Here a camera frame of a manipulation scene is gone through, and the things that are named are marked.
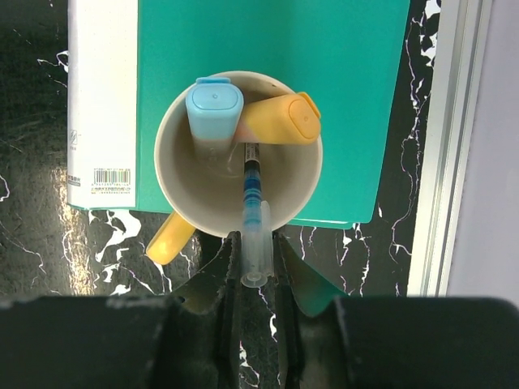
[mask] yellow highlighter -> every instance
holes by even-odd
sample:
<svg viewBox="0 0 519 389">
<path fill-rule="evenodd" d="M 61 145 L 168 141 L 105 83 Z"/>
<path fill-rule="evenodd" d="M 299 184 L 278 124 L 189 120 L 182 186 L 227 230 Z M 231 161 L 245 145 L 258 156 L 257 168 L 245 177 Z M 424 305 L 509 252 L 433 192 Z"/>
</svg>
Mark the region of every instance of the yellow highlighter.
<svg viewBox="0 0 519 389">
<path fill-rule="evenodd" d="M 194 226 L 173 212 L 149 242 L 146 255 L 155 263 L 167 265 L 187 244 L 194 232 Z"/>
<path fill-rule="evenodd" d="M 320 112 L 305 93 L 292 93 L 245 105 L 234 141 L 310 144 L 321 132 Z"/>
</svg>

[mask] syringe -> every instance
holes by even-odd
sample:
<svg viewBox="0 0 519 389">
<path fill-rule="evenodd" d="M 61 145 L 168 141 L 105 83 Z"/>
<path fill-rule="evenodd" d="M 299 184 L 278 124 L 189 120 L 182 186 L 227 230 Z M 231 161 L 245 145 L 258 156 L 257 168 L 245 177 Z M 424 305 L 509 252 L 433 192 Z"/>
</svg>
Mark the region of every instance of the syringe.
<svg viewBox="0 0 519 389">
<path fill-rule="evenodd" d="M 273 276 L 270 207 L 261 199 L 260 148 L 245 144 L 243 184 L 242 284 L 259 288 Z"/>
</svg>

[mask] green folder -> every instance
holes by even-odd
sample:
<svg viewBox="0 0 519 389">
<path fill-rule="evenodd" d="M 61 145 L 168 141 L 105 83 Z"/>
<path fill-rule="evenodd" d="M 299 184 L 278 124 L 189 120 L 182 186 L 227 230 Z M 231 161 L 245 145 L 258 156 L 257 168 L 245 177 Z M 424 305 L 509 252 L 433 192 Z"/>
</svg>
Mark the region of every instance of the green folder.
<svg viewBox="0 0 519 389">
<path fill-rule="evenodd" d="M 347 228 L 375 206 L 410 0 L 140 0 L 137 206 L 171 212 L 153 167 L 157 129 L 197 77 L 256 71 L 307 92 L 324 163 L 291 224 Z"/>
</svg>

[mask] barcode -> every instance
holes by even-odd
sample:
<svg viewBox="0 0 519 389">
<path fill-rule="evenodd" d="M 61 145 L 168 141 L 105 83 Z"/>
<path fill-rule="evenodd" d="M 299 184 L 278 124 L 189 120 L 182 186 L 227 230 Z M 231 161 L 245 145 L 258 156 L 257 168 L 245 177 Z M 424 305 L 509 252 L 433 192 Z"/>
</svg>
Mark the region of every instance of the barcode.
<svg viewBox="0 0 519 389">
<path fill-rule="evenodd" d="M 129 169 L 94 169 L 94 185 L 130 185 Z"/>
</svg>

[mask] marble countertop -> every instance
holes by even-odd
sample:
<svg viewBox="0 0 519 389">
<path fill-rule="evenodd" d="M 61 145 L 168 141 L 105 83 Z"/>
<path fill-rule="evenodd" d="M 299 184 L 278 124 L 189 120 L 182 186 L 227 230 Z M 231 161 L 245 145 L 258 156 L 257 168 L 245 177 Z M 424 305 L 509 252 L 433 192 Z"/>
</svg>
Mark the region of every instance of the marble countertop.
<svg viewBox="0 0 519 389">
<path fill-rule="evenodd" d="M 170 293 L 221 239 L 196 233 L 162 267 L 144 247 L 166 215 L 66 204 L 66 3 L 37 3 L 39 15 L 0 19 L 0 296 Z M 411 4 L 372 222 L 283 228 L 303 260 L 352 296 L 406 293 L 439 19 L 430 3 Z M 243 340 L 241 357 L 252 386 L 276 378 L 258 373 L 274 371 L 265 361 L 276 359 L 267 289 L 247 292 L 255 314 L 246 325 L 258 335 Z"/>
</svg>

